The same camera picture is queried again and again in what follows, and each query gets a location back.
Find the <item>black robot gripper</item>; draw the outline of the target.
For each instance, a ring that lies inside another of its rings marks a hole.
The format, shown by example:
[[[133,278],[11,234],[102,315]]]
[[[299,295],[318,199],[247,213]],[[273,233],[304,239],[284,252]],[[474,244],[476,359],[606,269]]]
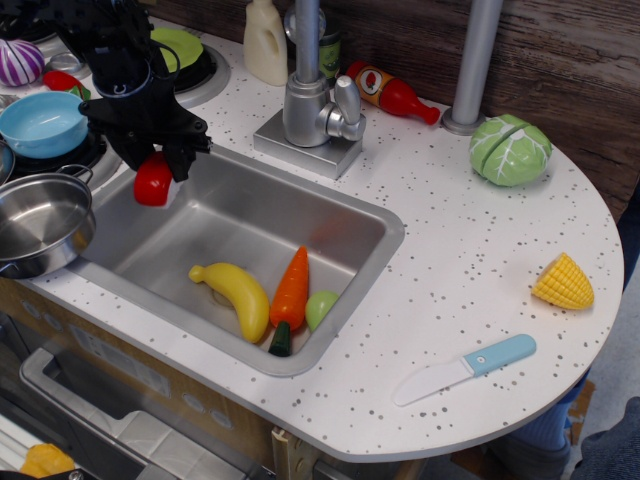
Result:
[[[188,179],[197,152],[210,146],[206,122],[183,108],[171,88],[157,83],[129,95],[103,94],[82,103],[79,111],[134,171],[162,145],[176,183]]]

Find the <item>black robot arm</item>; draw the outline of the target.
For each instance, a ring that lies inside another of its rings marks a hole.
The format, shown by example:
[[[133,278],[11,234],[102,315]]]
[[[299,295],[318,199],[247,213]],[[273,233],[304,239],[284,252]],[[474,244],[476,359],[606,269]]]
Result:
[[[13,40],[36,21],[49,25],[90,69],[99,93],[80,111],[91,129],[138,170],[157,147],[173,179],[187,180],[210,139],[204,120],[184,109],[174,94],[161,46],[151,37],[148,13],[136,1],[4,1],[1,36]]]

